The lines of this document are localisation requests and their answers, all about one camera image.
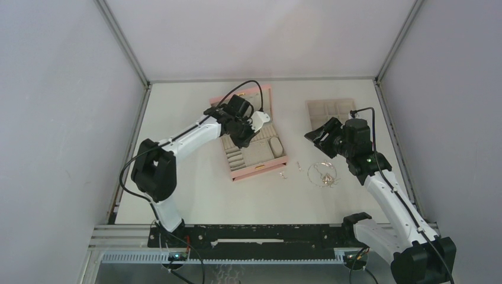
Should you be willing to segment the pink jewelry box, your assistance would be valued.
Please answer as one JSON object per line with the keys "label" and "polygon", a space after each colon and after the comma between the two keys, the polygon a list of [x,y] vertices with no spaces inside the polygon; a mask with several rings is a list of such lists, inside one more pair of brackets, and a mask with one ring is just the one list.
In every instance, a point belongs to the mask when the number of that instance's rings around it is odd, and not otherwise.
{"label": "pink jewelry box", "polygon": [[209,103],[212,107],[219,102],[227,104],[232,96],[239,96],[247,101],[249,109],[244,114],[245,118],[265,120],[258,123],[260,129],[252,136],[246,134],[240,136],[245,141],[244,143],[237,145],[237,139],[228,134],[220,138],[232,181],[285,167],[288,163],[288,155],[273,123],[271,85],[234,91],[226,99],[222,96],[214,97],[209,100]]}

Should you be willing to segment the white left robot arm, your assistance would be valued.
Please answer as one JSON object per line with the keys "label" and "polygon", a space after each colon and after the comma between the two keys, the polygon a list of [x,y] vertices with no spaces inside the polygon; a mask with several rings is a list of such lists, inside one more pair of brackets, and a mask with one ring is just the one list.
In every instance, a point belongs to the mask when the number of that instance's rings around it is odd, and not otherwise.
{"label": "white left robot arm", "polygon": [[154,215],[164,229],[162,239],[172,247],[181,245],[184,223],[172,198],[177,184],[180,162],[210,141],[228,135],[238,148],[248,147],[251,139],[271,117],[238,95],[206,109],[202,117],[173,137],[141,142],[134,159],[131,180],[147,199]]}

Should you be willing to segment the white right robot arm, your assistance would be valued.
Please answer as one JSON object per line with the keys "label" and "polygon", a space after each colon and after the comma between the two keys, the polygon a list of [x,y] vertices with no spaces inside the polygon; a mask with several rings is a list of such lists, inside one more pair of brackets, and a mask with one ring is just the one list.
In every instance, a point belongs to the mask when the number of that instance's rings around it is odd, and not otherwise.
{"label": "white right robot arm", "polygon": [[391,235],[364,212],[344,218],[343,241],[373,249],[390,266],[396,283],[454,283],[456,245],[419,214],[398,184],[385,156],[376,150],[374,124],[337,118],[304,136],[329,158],[345,158],[351,174],[374,197],[394,229]]}

